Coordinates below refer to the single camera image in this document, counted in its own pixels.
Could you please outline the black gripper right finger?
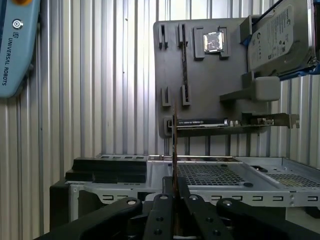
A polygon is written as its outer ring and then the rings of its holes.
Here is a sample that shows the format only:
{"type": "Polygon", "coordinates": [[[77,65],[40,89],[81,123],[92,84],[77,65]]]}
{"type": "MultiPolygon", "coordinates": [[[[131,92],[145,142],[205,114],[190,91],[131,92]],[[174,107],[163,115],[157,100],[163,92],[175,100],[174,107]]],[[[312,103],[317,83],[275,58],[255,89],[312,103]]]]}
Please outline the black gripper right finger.
{"type": "Polygon", "coordinates": [[[176,178],[183,199],[204,240],[318,240],[320,234],[232,198],[209,204],[190,193],[186,180],[176,178]]]}

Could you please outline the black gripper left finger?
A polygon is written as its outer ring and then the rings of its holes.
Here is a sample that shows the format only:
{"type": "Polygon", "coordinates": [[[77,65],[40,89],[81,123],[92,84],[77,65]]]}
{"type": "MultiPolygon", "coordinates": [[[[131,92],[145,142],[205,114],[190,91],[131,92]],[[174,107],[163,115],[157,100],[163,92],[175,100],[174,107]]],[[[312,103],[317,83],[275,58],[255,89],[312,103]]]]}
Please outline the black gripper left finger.
{"type": "Polygon", "coordinates": [[[174,188],[162,179],[162,193],[152,201],[125,197],[39,237],[41,240],[171,240],[174,188]]]}

